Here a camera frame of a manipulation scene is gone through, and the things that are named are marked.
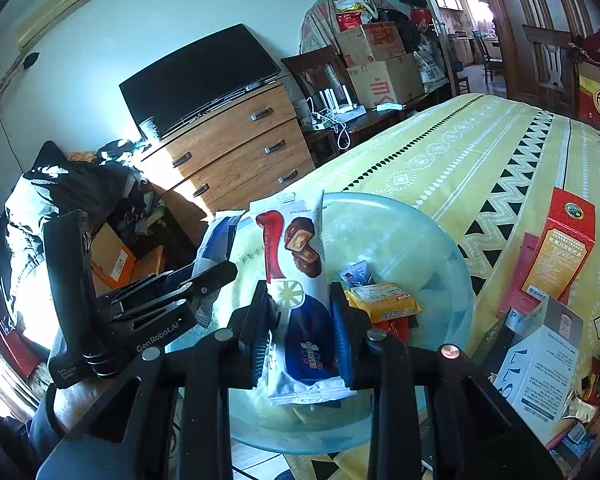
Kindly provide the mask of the left hand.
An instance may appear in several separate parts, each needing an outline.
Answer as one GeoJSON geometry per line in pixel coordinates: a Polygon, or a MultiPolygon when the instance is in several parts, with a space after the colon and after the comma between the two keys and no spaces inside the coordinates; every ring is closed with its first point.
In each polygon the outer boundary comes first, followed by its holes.
{"type": "Polygon", "coordinates": [[[113,379],[87,378],[69,388],[57,389],[53,412],[61,430],[68,434],[113,385],[113,379]]]}

